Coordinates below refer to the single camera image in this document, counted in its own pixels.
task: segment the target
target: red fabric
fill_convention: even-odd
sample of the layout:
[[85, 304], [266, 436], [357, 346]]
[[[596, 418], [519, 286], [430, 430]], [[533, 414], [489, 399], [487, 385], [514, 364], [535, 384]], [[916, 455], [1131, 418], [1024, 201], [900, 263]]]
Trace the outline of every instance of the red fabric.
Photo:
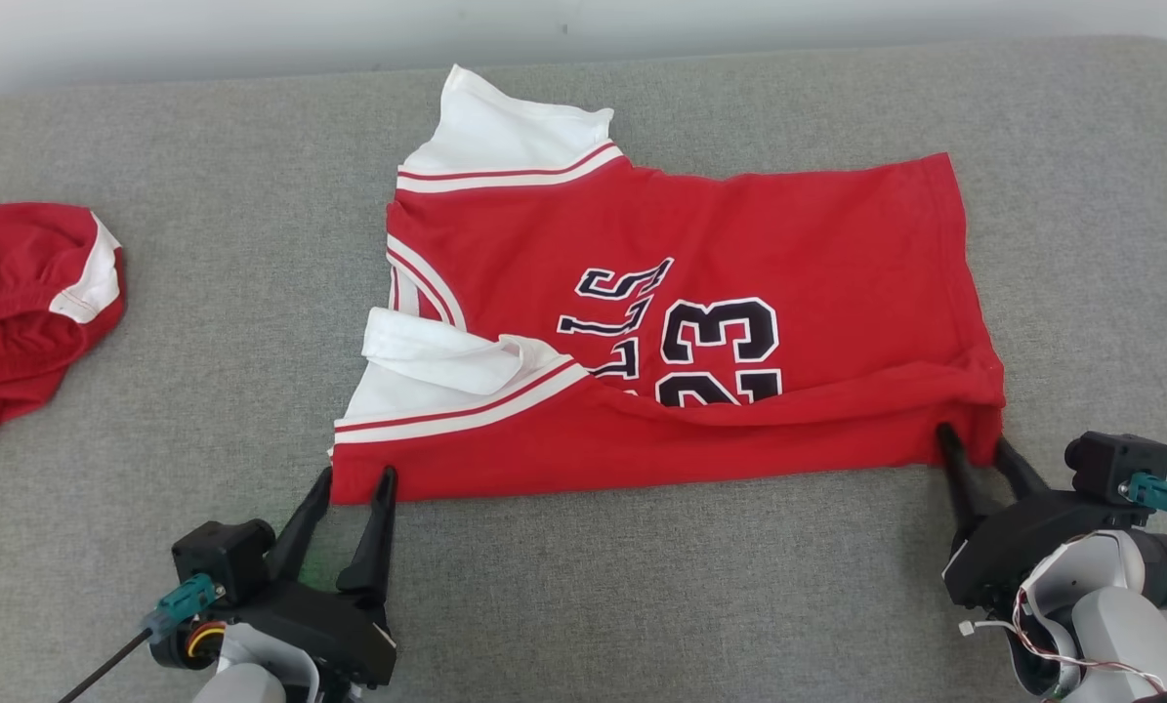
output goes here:
[[[559, 186], [398, 190], [387, 231], [439, 272], [468, 332], [543, 339], [596, 370], [636, 340], [637, 364], [495, 426], [338, 444], [338, 503], [368, 500], [386, 464], [399, 468], [401, 499], [474, 497], [934, 462], [941, 422], [981, 464], [1001, 431], [1002, 364], [945, 154], [721, 182], [620, 158]], [[390, 258], [400, 260], [391, 244]], [[615, 290], [664, 259], [644, 293], [580, 293]], [[589, 269], [612, 276], [584, 285]], [[753, 334], [742, 320], [719, 323], [718, 340], [677, 316], [686, 302], [753, 299], [775, 318], [763, 350], [742, 347]], [[636, 318], [620, 334], [564, 332]], [[669, 390], [698, 382], [721, 402]], [[757, 382], [778, 383], [778, 395], [740, 385]], [[682, 406], [657, 402], [676, 397]]]
[[116, 249], [119, 297], [84, 325], [49, 312], [81, 279], [97, 243], [92, 213], [77, 206], [0, 206], [0, 424], [55, 395], [69, 364], [123, 316], [123, 250]]

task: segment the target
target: white armhole trim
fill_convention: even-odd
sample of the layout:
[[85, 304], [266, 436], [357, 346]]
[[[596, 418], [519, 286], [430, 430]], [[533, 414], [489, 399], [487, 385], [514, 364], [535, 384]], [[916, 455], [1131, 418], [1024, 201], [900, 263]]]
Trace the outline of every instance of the white armhole trim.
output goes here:
[[97, 236], [92, 239], [92, 248], [88, 250], [79, 280], [62, 288], [49, 301], [49, 312], [69, 316], [79, 325], [96, 320], [119, 294], [114, 250], [121, 245], [97, 220], [96, 214], [92, 215], [92, 223], [97, 225]]
[[372, 308], [368, 369], [336, 444], [372, 444], [489, 426], [587, 378], [569, 356], [536, 339], [498, 342], [440, 321]]
[[397, 188], [445, 193], [462, 188], [551, 186], [595, 172], [622, 156], [609, 139], [614, 111], [509, 98], [461, 67], [440, 93], [440, 125], [397, 178]]
[[397, 269], [397, 277], [404, 281], [400, 288], [401, 298], [398, 302], [399, 306], [407, 306], [408, 304], [408, 300], [405, 298], [408, 298], [410, 294], [405, 292], [404, 287], [408, 284], [410, 288], [414, 288], [412, 297], [413, 314], [418, 314], [417, 293], [422, 292], [422, 297], [427, 299], [427, 302], [435, 306], [435, 311], [440, 313], [441, 320], [466, 332], [466, 315], [462, 314], [462, 304], [457, 302], [457, 297], [453, 294], [453, 290], [448, 288], [448, 284], [427, 263], [427, 259], [424, 259], [421, 255], [397, 239], [396, 236], [387, 235], [387, 262], [392, 263], [392, 266]]
[[419, 314], [418, 286], [410, 277], [400, 276], [400, 267], [392, 263], [392, 285], [387, 288], [387, 308], [407, 315]]

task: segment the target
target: teal connector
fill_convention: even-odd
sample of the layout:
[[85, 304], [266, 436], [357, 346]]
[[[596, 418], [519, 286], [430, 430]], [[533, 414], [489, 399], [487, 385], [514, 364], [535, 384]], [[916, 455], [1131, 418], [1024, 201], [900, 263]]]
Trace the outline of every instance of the teal connector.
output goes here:
[[1167, 513], [1167, 480], [1145, 473], [1134, 474], [1124, 495], [1131, 503]]
[[1134, 474], [1124, 486], [1123, 495], [1131, 503], [1167, 513], [1167, 480], [1145, 473]]
[[216, 586], [208, 575], [195, 575], [159, 600], [159, 605], [141, 619], [141, 628], [148, 628], [149, 643], [158, 645], [181, 622], [200, 615], [222, 597], [223, 587]]

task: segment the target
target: black cable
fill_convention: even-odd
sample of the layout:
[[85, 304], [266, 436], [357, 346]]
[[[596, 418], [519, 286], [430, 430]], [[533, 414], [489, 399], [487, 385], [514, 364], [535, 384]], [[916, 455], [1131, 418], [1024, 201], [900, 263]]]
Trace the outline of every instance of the black cable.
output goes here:
[[106, 660], [104, 664], [97, 667], [97, 670], [91, 673], [91, 675], [88, 675], [86, 680], [79, 682], [79, 685], [70, 689], [70, 694], [64, 695], [61, 699], [57, 701], [57, 703], [70, 703], [72, 699], [79, 698], [79, 694], [86, 691], [89, 685], [93, 685], [95, 683], [97, 683], [97, 680], [99, 680], [102, 676], [105, 676], [106, 673], [113, 669], [116, 664], [123, 662], [123, 660], [126, 659], [127, 655], [131, 654], [133, 649], [139, 647], [141, 643], [145, 643], [145, 640], [149, 640], [149, 635], [152, 634], [153, 631], [151, 628], [144, 628], [141, 631], [141, 634], [133, 636], [132, 641], [128, 641], [127, 645], [124, 645], [123, 649], [119, 649], [118, 653], [116, 653], [113, 657]]

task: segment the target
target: red and white stripe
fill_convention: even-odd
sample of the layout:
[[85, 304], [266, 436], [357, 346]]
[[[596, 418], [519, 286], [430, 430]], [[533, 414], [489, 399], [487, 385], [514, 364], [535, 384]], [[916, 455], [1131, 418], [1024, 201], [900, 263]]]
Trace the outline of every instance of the red and white stripe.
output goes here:
[[462, 304], [457, 302], [457, 297], [427, 259], [396, 236], [389, 235], [387, 262], [392, 263], [392, 311], [417, 315], [418, 294], [422, 293], [422, 298], [440, 312], [440, 320], [466, 332]]
[[617, 144], [606, 140], [587, 156], [564, 169], [513, 169], [512, 172], [471, 172], [457, 174], [415, 174], [397, 172], [398, 190], [411, 193], [448, 193], [468, 188], [508, 188], [515, 186], [555, 186], [586, 176], [601, 166], [622, 156]]
[[121, 245], [96, 214], [89, 215], [92, 215], [96, 236], [88, 249], [83, 271], [74, 284], [60, 290], [49, 301], [49, 312], [69, 316], [79, 325], [91, 323], [119, 295], [114, 252]]
[[336, 420], [336, 444], [376, 444], [413, 439], [490, 426], [547, 401], [587, 378], [587, 370], [569, 356], [522, 378], [484, 401], [431, 415], [386, 415], [382, 418], [347, 418]]

